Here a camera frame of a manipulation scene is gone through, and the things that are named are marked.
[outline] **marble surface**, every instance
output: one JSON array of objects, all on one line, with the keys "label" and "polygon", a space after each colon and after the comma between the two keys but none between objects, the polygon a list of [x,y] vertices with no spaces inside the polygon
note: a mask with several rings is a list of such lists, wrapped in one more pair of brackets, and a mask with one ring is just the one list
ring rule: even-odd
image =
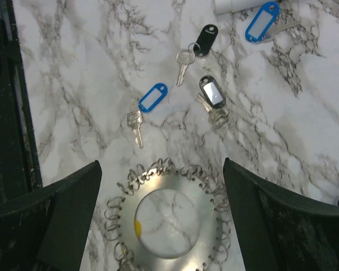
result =
[{"label": "marble surface", "polygon": [[[254,45],[244,32],[258,8],[215,16],[197,0],[14,0],[44,185],[98,159],[102,184],[81,270],[117,269],[104,238],[106,201],[138,163],[170,157],[221,176],[225,157],[288,189],[339,197],[339,0],[282,1],[278,23],[301,27]],[[180,48],[202,27],[219,34],[176,87]],[[230,120],[219,130],[198,102],[214,76]],[[138,149],[125,116],[155,83],[167,97],[141,126]],[[244,270],[235,231],[223,270]]]}]

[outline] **key tag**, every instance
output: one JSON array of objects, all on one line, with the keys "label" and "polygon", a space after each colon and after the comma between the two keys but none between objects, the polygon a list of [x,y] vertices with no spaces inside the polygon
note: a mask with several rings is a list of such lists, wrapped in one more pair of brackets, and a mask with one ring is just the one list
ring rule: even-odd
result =
[{"label": "key tag", "polygon": [[257,12],[246,30],[246,39],[249,42],[260,42],[269,27],[277,19],[280,7],[276,2],[265,3]]},{"label": "key tag", "polygon": [[199,34],[193,47],[193,51],[196,56],[208,55],[217,34],[218,28],[214,24],[207,24],[203,27],[202,32]]},{"label": "key tag", "polygon": [[141,111],[144,113],[151,112],[153,108],[161,101],[163,98],[167,95],[168,88],[163,83],[155,84],[154,87],[150,89],[146,93],[146,95],[143,96],[142,99],[140,99],[138,107]]}]

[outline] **silver metal disc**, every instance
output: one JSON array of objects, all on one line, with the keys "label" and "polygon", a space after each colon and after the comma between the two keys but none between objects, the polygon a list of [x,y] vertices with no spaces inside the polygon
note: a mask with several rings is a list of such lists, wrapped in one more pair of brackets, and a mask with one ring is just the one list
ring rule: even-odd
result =
[{"label": "silver metal disc", "polygon": [[[133,251],[135,267],[149,267],[151,271],[195,271],[203,270],[217,255],[222,239],[221,213],[215,211],[211,202],[213,196],[206,194],[199,184],[201,181],[194,178],[188,180],[178,174],[158,176],[154,174],[148,181],[140,185],[134,195],[127,195],[121,204],[119,241],[124,242],[129,250]],[[194,204],[199,217],[199,236],[196,244],[185,255],[175,259],[165,259],[149,252],[138,239],[134,220],[139,203],[151,192],[158,189],[173,189],[184,194]]]}]

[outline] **key head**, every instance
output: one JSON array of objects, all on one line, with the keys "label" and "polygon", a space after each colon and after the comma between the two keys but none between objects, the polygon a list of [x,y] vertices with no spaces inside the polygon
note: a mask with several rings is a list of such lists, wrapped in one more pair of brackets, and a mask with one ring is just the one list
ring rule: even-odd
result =
[{"label": "key head", "polygon": [[140,111],[130,112],[126,115],[126,122],[132,129],[139,129],[140,124],[143,122],[143,115]]},{"label": "key head", "polygon": [[194,59],[196,57],[196,54],[193,50],[181,50],[179,53],[177,53],[177,62],[180,65],[186,64],[189,65],[194,62]]}]

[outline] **yellow mark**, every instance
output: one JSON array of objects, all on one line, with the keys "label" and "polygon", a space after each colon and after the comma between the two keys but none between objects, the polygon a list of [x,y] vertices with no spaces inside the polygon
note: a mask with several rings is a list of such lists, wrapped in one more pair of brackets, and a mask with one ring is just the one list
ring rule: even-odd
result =
[{"label": "yellow mark", "polygon": [[142,231],[142,226],[138,220],[134,220],[134,227],[135,227],[135,233],[137,234],[137,237],[139,238],[140,232]]}]

